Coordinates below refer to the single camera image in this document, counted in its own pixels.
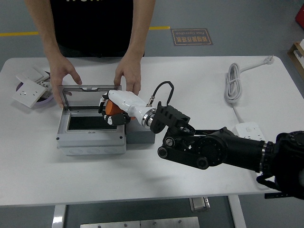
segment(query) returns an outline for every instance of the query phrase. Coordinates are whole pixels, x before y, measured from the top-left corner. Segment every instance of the white power cable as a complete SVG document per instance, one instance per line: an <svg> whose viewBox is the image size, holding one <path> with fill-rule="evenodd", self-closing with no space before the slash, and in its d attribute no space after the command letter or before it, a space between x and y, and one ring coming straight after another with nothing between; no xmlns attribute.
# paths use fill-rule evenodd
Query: white power cable
<svg viewBox="0 0 304 228"><path fill-rule="evenodd" d="M264 64L273 64L274 58L273 56L268 56L263 60L263 62L252 65L252 66L247 66L243 69L240 69L239 65L237 63L233 63L230 65L227 77L226 77L226 88L225 88L225 100L229 103L232 104L232 108L237 116L237 119L240 123L243 123L244 121L238 114L237 110L234 107L234 104L241 98L243 94L243 89L242 89L242 84L241 84L241 79L240 79L240 74L244 71L259 67Z"/></svg>

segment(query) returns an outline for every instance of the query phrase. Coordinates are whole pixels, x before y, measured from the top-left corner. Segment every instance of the yellow floor line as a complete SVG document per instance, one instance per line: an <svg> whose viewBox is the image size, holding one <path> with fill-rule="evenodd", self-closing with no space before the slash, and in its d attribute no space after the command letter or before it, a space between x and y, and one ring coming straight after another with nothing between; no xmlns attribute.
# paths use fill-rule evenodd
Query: yellow floor line
<svg viewBox="0 0 304 228"><path fill-rule="evenodd" d="M0 37L30 36L30 35L38 35L38 32L6 32L6 33L0 33Z"/></svg>
<svg viewBox="0 0 304 228"><path fill-rule="evenodd" d="M149 27L149 30L163 30L163 29L170 29L170 26ZM0 33L0 37L32 36L32 35L38 35L38 32L5 32L5 33Z"/></svg>
<svg viewBox="0 0 304 228"><path fill-rule="evenodd" d="M149 30L163 30L163 29L170 29L170 26L156 26L149 28Z"/></svg>

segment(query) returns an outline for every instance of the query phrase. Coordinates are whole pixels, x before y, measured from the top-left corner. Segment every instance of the man's right hand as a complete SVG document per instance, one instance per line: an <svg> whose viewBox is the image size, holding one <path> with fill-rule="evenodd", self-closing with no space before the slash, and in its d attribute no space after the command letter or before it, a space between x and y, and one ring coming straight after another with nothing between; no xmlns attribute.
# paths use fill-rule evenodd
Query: man's right hand
<svg viewBox="0 0 304 228"><path fill-rule="evenodd" d="M51 85L53 96L58 105L63 108L63 103L58 91L58 85L62 85L63 78L70 74L73 80L78 84L81 85L82 81L79 74L76 72L72 63L65 58L62 54L57 54L52 57L48 57L49 67L50 67L50 78L51 78Z"/></svg>

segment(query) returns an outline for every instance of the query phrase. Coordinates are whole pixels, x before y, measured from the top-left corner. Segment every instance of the hand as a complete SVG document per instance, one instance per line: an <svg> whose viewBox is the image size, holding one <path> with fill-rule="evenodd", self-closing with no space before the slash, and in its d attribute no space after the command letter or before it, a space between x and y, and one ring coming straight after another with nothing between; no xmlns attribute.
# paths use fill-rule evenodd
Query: hand
<svg viewBox="0 0 304 228"><path fill-rule="evenodd" d="M62 85L63 78L68 74L72 76L72 78L78 85L81 85L82 82L74 66L63 55L58 54L51 58L48 58L48 62L50 66L50 78L51 78L53 96L56 102L58 103L58 105L61 108L63 108L63 103L57 86Z"/></svg>
<svg viewBox="0 0 304 228"><path fill-rule="evenodd" d="M138 95L141 89L141 59L129 54L124 55L115 71L114 85L120 85L122 76L125 77L126 91L131 91Z"/></svg>

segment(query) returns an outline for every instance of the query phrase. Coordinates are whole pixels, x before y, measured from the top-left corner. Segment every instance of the black cable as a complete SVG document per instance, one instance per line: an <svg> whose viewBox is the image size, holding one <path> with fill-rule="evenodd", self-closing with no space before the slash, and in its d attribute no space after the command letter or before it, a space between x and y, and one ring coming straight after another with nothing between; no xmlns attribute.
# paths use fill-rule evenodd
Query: black cable
<svg viewBox="0 0 304 228"><path fill-rule="evenodd" d="M172 98L173 91L174 91L174 85L172 84L172 82L170 82L170 81L165 81L165 82L160 83L160 84L156 87L156 89L154 90L154 93L153 93L152 96L155 97L157 90L158 90L163 84L169 84L169 85L171 86L171 92L170 92L169 97L168 97L168 100L167 100L167 106L168 106L168 105L169 105L169 102L170 102L170 100L171 100L171 98Z"/></svg>

